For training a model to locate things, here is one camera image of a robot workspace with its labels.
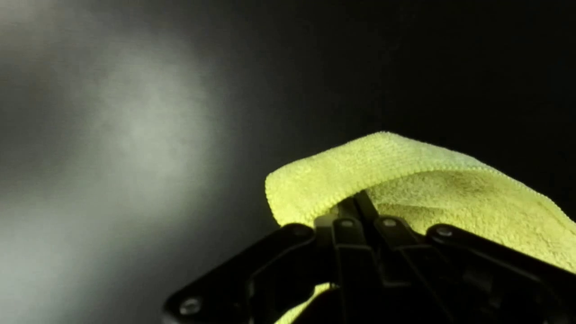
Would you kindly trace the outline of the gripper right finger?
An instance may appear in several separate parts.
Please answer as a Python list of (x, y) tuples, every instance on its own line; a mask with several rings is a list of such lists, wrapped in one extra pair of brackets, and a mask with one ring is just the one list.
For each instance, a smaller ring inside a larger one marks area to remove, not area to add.
[(376, 246), (385, 324), (576, 324), (576, 274), (454, 225), (418, 234), (365, 191), (355, 208)]

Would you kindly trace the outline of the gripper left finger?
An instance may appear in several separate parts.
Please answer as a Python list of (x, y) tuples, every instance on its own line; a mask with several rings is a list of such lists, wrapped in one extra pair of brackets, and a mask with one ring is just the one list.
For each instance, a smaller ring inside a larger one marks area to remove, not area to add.
[(167, 298), (163, 324), (363, 324), (362, 197), (338, 203), (314, 226), (291, 223)]

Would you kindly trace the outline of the yellow towel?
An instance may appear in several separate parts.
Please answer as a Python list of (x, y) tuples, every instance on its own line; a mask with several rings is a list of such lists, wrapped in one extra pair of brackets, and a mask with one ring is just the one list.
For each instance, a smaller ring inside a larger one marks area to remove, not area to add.
[(548, 197), (468, 155), (379, 132), (292, 162), (265, 180), (276, 221), (311, 225), (366, 189), (377, 211), (423, 232), (471, 230), (576, 273), (576, 223)]

